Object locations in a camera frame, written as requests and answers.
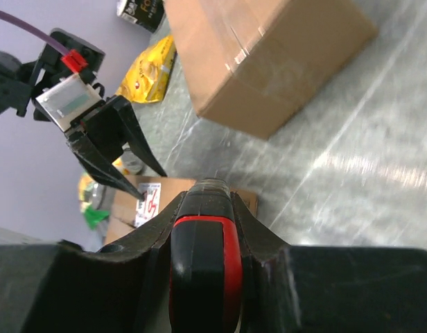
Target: red stripe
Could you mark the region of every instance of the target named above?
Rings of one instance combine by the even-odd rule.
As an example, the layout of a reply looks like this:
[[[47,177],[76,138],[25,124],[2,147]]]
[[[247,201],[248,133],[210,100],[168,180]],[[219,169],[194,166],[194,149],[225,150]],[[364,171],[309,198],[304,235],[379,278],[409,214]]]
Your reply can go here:
[[[243,266],[241,264],[240,244],[235,223],[225,217],[186,216],[176,221],[173,227],[189,221],[211,221],[219,222],[223,225],[225,261],[223,325],[225,332],[233,331],[241,311],[241,291],[243,288]]]

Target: yellow bag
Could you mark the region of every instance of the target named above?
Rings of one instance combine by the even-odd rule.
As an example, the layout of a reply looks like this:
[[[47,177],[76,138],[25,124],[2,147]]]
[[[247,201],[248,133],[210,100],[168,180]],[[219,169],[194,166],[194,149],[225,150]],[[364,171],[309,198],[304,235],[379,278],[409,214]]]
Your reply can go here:
[[[133,62],[115,94],[136,103],[162,101],[175,59],[173,36],[149,46]]]

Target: green object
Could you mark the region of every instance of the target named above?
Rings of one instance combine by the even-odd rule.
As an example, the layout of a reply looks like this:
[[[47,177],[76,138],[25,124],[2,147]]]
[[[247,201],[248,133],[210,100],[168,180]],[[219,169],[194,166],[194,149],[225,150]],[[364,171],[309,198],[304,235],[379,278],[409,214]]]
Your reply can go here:
[[[83,215],[89,228],[91,230],[95,230],[95,228],[98,226],[98,223],[109,217],[110,212],[107,210],[94,210],[92,206],[89,205],[87,206]]]

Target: cable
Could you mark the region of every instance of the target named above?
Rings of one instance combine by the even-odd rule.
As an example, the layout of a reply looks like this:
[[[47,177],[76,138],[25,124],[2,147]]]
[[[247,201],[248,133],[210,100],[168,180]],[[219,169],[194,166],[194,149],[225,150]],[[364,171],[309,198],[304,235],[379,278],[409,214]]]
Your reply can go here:
[[[94,85],[92,85],[92,88],[94,88],[95,90],[99,89],[98,94],[102,99],[104,98],[105,88],[101,83],[99,82],[95,83]]]
[[[46,33],[43,33],[40,29],[35,28],[31,24],[23,21],[22,19],[19,19],[1,10],[0,10],[0,19],[10,24],[13,24],[14,26],[18,26],[21,29],[24,29],[25,31],[27,31],[28,33],[35,35],[41,40],[44,40],[48,45],[52,46],[56,51],[61,53],[63,56],[66,56],[69,53],[69,50],[67,49],[67,47],[65,47],[64,45],[59,43],[57,40],[47,35]]]

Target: printed label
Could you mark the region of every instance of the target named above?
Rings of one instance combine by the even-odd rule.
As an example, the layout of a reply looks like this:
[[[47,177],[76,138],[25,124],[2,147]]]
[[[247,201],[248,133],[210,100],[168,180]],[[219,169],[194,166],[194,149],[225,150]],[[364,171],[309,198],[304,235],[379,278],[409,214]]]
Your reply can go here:
[[[159,196],[161,194],[161,183],[142,182],[138,185],[140,193],[144,194],[144,201],[137,201],[137,215],[135,216],[135,227],[143,225],[158,215]]]
[[[126,21],[129,21],[133,24],[136,24],[136,22],[138,21],[133,16],[130,16],[129,14],[126,14],[125,12],[123,14],[121,14],[121,17],[124,18]]]

